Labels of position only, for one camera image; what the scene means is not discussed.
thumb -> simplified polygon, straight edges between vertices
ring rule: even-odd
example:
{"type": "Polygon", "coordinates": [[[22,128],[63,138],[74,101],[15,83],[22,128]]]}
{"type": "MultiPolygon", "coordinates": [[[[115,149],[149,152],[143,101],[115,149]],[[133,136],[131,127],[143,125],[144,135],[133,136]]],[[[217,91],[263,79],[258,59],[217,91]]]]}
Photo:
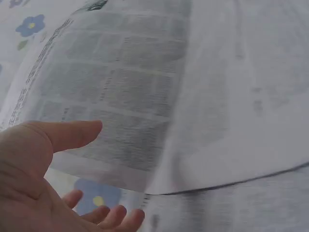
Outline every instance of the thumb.
{"type": "Polygon", "coordinates": [[[45,137],[53,153],[85,146],[94,141],[102,130],[101,121],[29,122],[21,126],[45,137]]]}
{"type": "Polygon", "coordinates": [[[22,123],[0,133],[0,163],[43,177],[53,153],[85,146],[101,130],[100,121],[22,123]]]}

newspaper page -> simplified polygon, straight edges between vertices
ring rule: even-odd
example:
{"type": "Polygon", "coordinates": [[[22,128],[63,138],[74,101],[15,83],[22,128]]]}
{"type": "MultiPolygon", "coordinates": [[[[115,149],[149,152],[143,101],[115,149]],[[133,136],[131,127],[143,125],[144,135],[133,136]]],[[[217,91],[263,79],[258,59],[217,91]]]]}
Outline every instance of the newspaper page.
{"type": "Polygon", "coordinates": [[[141,232],[307,232],[309,167],[246,183],[149,196],[141,232]]]}
{"type": "Polygon", "coordinates": [[[2,127],[100,119],[98,138],[57,154],[52,167],[144,192],[176,101],[189,16],[187,0],[87,4],[29,55],[10,90],[2,127]]]}
{"type": "Polygon", "coordinates": [[[185,75],[148,192],[309,161],[308,12],[306,0],[194,1],[185,75]]]}
{"type": "Polygon", "coordinates": [[[151,194],[301,165],[307,12],[305,0],[98,1],[24,64],[2,125],[101,119],[98,139],[54,167],[151,194]]]}

folded newspaper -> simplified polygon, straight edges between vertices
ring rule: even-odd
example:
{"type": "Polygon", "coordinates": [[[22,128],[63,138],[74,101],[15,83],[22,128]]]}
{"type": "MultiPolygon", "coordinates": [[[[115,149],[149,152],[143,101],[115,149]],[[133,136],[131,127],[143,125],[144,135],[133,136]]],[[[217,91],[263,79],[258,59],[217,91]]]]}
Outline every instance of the folded newspaper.
{"type": "Polygon", "coordinates": [[[55,169],[163,194],[309,161],[305,0],[100,0],[37,39],[0,113],[100,119],[55,169]]]}

finger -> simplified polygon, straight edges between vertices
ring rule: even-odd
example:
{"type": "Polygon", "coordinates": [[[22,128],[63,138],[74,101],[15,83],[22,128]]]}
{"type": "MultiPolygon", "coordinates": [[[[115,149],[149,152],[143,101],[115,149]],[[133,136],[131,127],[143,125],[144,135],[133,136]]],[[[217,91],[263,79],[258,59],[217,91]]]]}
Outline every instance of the finger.
{"type": "Polygon", "coordinates": [[[145,213],[141,209],[133,210],[116,228],[116,232],[136,232],[144,221],[145,213]]]}
{"type": "Polygon", "coordinates": [[[124,208],[122,205],[116,206],[98,226],[104,230],[112,229],[120,225],[125,216],[126,208],[124,208]]]}
{"type": "Polygon", "coordinates": [[[95,140],[102,130],[101,121],[29,122],[23,126],[47,136],[54,153],[85,146],[95,140]]]}
{"type": "Polygon", "coordinates": [[[74,208],[77,203],[80,201],[80,199],[83,197],[83,192],[80,190],[73,190],[69,193],[67,193],[63,198],[63,202],[69,207],[74,208]]]}
{"type": "Polygon", "coordinates": [[[82,219],[95,224],[99,224],[106,218],[109,212],[110,212],[109,207],[100,206],[99,208],[93,210],[91,213],[82,215],[82,219]]]}

hand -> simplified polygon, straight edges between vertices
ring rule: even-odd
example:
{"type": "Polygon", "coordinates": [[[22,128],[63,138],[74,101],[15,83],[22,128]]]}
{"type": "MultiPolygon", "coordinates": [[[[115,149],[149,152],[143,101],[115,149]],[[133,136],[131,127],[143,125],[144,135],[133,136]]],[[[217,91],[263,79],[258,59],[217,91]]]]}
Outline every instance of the hand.
{"type": "Polygon", "coordinates": [[[72,208],[82,197],[74,190],[61,199],[44,179],[53,154],[93,141],[99,121],[30,122],[0,133],[0,231],[135,232],[144,212],[101,206],[79,216],[72,208]]]}

